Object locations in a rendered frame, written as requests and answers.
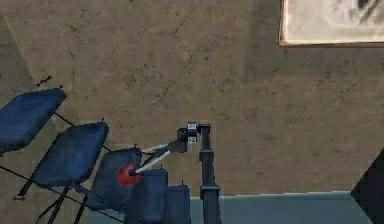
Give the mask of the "blue folding stool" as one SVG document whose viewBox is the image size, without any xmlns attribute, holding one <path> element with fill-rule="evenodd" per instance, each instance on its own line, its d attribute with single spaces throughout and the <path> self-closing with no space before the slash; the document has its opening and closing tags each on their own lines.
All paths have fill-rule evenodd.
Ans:
<svg viewBox="0 0 384 224">
<path fill-rule="evenodd" d="M 138 165 L 141 158 L 141 150 L 137 147 L 107 152 L 102 156 L 91 188 L 80 183 L 72 183 L 72 187 L 85 195 L 83 205 L 90 210 L 115 210 L 124 215 L 124 224 L 144 224 L 144 218 L 131 205 L 133 185 L 122 186 L 116 179 L 121 168 L 127 163 Z"/>
<path fill-rule="evenodd" d="M 167 188 L 165 224 L 191 224 L 190 190 L 185 184 Z"/>
<path fill-rule="evenodd" d="M 61 88 L 27 92 L 0 109 L 0 155 L 29 145 L 67 97 Z"/>
<path fill-rule="evenodd" d="M 47 224 L 54 224 L 69 190 L 90 178 L 108 132 L 108 125 L 99 121 L 71 126 L 55 138 L 17 195 L 21 199 L 32 184 L 47 190 L 62 187 L 58 198 L 38 216 L 36 223 L 52 210 Z"/>
<path fill-rule="evenodd" d="M 144 171 L 133 186 L 124 224 L 162 224 L 166 213 L 168 172 L 165 169 Z"/>
</svg>

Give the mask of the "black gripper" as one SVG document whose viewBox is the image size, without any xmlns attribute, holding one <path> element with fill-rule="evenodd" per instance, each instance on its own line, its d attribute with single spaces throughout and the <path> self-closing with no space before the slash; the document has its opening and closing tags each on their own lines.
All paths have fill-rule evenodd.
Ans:
<svg viewBox="0 0 384 224">
<path fill-rule="evenodd" d="M 135 168 L 132 170 L 132 175 L 138 175 L 142 173 L 145 170 L 148 170 L 149 168 L 153 167 L 156 163 L 163 160 L 165 157 L 167 157 L 171 153 L 185 153 L 188 149 L 188 132 L 186 128 L 179 128 L 177 130 L 177 137 L 175 141 L 170 142 L 169 144 L 159 144 L 156 146 L 149 147 L 147 149 L 142 149 L 142 153 L 153 153 L 161 148 L 167 147 L 168 150 L 164 151 L 161 155 L 157 156 L 155 154 L 155 157 L 150 159 L 148 162 L 145 162 L 143 165 L 141 165 L 139 168 Z"/>
</svg>

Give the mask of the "red apple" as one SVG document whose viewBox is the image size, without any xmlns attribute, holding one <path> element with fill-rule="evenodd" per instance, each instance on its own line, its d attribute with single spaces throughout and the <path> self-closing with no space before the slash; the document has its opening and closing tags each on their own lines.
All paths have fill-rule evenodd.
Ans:
<svg viewBox="0 0 384 224">
<path fill-rule="evenodd" d="M 121 186 L 130 186 L 141 180 L 141 174 L 136 173 L 136 163 L 128 162 L 116 174 L 116 180 Z"/>
</svg>

